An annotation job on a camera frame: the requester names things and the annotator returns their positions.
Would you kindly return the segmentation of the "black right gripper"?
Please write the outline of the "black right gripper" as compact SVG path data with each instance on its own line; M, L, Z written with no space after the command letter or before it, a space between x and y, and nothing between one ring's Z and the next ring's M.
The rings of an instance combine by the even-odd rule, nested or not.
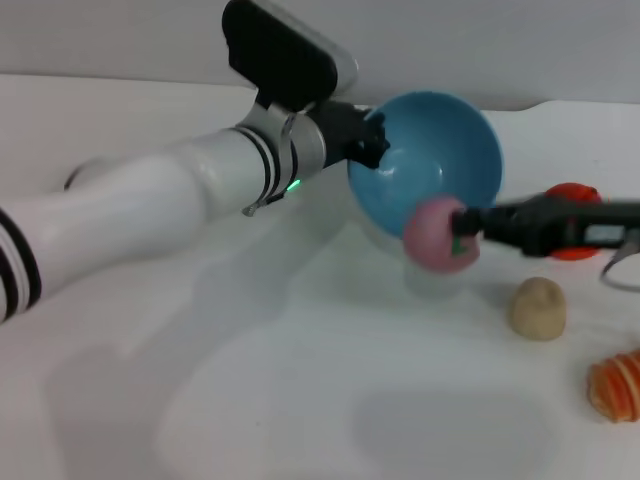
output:
M452 235L484 238L542 258L573 248L615 250L630 231L639 228L637 201L577 202L538 195L482 211L452 213Z

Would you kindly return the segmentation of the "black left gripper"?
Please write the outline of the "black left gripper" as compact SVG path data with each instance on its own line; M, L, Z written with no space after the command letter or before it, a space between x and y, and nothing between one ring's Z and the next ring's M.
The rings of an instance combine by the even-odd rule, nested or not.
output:
M385 115L346 102L327 101L314 108L314 123L325 143L324 167L350 160L377 169L390 143L385 137Z

